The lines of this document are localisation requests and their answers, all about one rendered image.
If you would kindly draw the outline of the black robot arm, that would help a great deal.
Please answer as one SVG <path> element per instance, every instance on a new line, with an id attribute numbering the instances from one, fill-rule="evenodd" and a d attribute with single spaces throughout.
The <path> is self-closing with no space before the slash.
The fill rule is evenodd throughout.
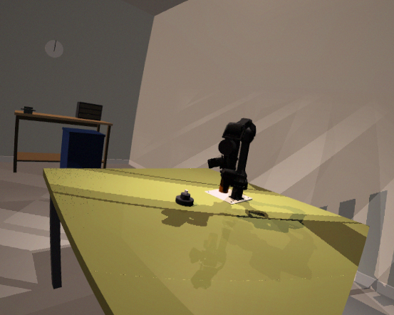
<path id="1" fill-rule="evenodd" d="M 237 179 L 233 181 L 231 184 L 232 192 L 231 195 L 228 196 L 234 200 L 244 200 L 242 197 L 243 191 L 247 190 L 248 182 L 247 182 L 247 174 L 245 172 L 247 156 L 249 152 L 249 145 L 251 141 L 254 139 L 256 135 L 256 126 L 252 123 L 251 119 L 242 118 L 237 123 L 229 123 L 226 126 L 223 138 L 219 143 L 219 151 L 223 155 L 238 155 L 239 159 L 237 163 Z M 239 151 L 241 141 L 241 147 Z M 208 159 L 209 168 L 219 167 L 224 168 L 224 156 L 218 158 Z"/>

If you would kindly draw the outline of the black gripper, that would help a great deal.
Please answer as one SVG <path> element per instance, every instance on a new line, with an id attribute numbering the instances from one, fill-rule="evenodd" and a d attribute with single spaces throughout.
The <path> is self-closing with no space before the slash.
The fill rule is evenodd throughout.
<path id="1" fill-rule="evenodd" d="M 237 179 L 237 161 L 238 155 L 224 155 L 224 168 L 220 170 L 223 178 L 223 192 L 226 192 L 233 181 Z"/>

